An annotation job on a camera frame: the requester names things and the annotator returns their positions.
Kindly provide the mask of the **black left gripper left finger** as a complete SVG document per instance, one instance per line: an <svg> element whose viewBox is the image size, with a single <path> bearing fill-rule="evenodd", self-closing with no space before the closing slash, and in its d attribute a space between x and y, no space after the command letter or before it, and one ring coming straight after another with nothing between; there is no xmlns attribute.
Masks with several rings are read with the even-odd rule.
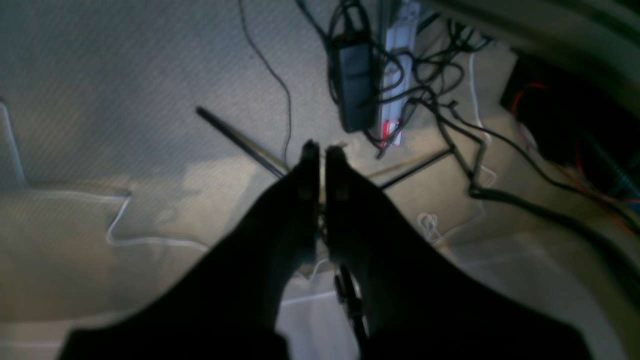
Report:
<svg viewBox="0 0 640 360"><path fill-rule="evenodd" d="M269 187L236 227L159 299L132 316L73 331L61 360L287 359L275 332L290 278L316 257L320 148Z"/></svg>

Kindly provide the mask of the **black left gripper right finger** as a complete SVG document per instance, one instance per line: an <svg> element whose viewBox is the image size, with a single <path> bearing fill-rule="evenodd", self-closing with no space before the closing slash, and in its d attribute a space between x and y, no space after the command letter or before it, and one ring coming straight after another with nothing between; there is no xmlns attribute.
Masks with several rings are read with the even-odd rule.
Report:
<svg viewBox="0 0 640 360"><path fill-rule="evenodd" d="M330 258L362 293L364 360L589 360L580 332L468 276L430 246L390 198L326 151Z"/></svg>

